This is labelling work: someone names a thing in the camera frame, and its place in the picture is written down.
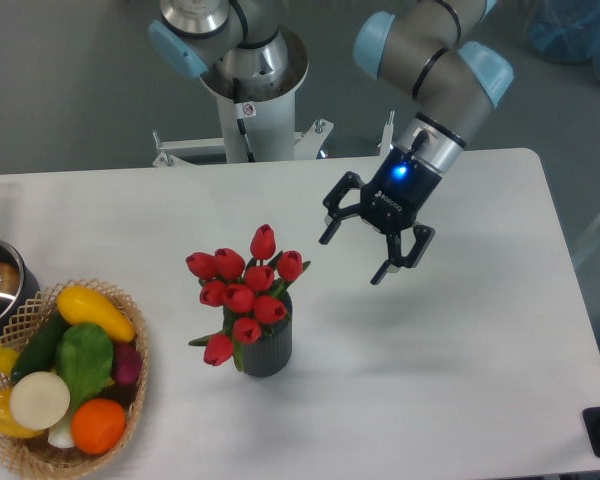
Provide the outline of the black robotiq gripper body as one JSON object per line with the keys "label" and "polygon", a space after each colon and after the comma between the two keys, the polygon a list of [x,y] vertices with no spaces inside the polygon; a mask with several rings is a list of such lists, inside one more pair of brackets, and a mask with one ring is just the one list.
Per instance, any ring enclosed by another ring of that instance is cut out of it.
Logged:
{"label": "black robotiq gripper body", "polygon": [[394,148],[360,189],[360,217],[379,233],[411,228],[442,177],[410,149]]}

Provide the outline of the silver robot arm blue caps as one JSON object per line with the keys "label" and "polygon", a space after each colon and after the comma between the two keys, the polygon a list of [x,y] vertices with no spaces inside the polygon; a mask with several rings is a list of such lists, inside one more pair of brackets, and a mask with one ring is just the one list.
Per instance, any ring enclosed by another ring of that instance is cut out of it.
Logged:
{"label": "silver robot arm blue caps", "polygon": [[[278,1],[163,1],[151,45],[180,75],[214,94],[231,163],[289,160],[295,153],[295,93],[306,49],[281,22]],[[465,35],[489,1],[420,1],[404,17],[371,15],[353,48],[357,66],[411,97],[418,112],[369,181],[346,173],[324,199],[327,244],[359,217],[386,239],[381,273],[416,266],[434,237],[417,214],[497,107],[514,74]]]}

